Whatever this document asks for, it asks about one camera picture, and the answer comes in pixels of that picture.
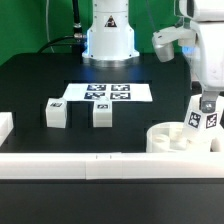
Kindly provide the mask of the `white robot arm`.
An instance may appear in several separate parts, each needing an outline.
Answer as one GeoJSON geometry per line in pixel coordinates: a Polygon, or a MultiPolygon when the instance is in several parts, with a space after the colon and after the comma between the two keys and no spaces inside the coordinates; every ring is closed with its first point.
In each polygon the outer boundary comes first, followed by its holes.
{"type": "MultiPolygon", "coordinates": [[[[224,0],[174,0],[180,23],[153,33],[152,44],[162,62],[174,58],[173,43],[182,47],[202,96],[199,109],[212,113],[224,91],[224,0]]],[[[83,61],[120,66],[139,57],[128,21],[129,0],[92,0],[93,23],[87,31],[83,61]]]]}

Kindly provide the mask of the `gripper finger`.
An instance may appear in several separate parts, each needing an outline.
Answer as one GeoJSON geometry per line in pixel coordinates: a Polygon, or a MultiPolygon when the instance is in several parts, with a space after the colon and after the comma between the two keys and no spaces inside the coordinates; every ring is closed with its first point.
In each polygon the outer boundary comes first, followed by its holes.
{"type": "Polygon", "coordinates": [[[216,109],[216,100],[218,93],[216,91],[202,91],[200,99],[201,111],[203,113],[213,113],[216,109]]]}

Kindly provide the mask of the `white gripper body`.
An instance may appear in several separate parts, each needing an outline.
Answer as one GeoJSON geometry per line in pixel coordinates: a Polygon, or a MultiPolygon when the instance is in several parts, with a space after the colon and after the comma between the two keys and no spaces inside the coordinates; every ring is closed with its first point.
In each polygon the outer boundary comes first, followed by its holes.
{"type": "Polygon", "coordinates": [[[207,97],[224,91],[224,23],[192,22],[196,32],[192,71],[207,97]]]}

